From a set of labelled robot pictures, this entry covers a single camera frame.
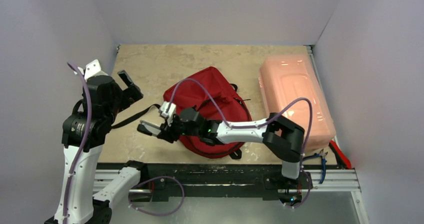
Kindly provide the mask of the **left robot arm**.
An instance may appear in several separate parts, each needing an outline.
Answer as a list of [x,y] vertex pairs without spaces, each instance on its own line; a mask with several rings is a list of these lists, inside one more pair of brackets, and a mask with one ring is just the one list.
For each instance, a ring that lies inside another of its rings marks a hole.
[[143,98],[125,70],[118,76],[126,84],[122,89],[109,75],[82,80],[82,99],[62,124],[65,169],[56,213],[47,224],[108,224],[114,198],[110,191],[93,193],[98,160],[119,112]]

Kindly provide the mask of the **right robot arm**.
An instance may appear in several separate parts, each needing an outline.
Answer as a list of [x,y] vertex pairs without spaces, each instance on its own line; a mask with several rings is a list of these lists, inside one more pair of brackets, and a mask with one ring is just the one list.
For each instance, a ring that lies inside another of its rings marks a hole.
[[262,143],[282,162],[282,184],[288,188],[300,182],[305,129],[290,119],[272,112],[268,118],[245,122],[224,122],[204,118],[193,108],[166,116],[155,137],[169,143],[180,136],[197,137],[210,145]]

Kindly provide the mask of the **red backpack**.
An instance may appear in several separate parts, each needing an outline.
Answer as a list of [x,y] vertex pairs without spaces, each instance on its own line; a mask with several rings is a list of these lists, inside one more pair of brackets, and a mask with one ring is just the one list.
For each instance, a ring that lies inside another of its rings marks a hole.
[[[179,86],[167,89],[163,99],[172,101],[178,114],[186,108],[193,108],[207,120],[249,122],[252,117],[237,90],[238,86],[229,83],[217,68],[208,67],[189,76]],[[193,153],[209,159],[230,156],[239,160],[242,157],[243,142],[208,145],[196,136],[187,135],[180,136],[179,140]]]

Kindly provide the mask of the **silver black stapler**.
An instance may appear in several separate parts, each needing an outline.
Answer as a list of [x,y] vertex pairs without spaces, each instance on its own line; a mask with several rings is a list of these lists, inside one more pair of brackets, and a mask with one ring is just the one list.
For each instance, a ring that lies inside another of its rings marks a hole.
[[142,133],[142,134],[145,134],[145,135],[148,135],[148,136],[153,136],[153,137],[157,137],[161,133],[160,126],[158,126],[154,123],[150,123],[150,122],[145,121],[145,120],[140,121],[136,130],[139,133]]

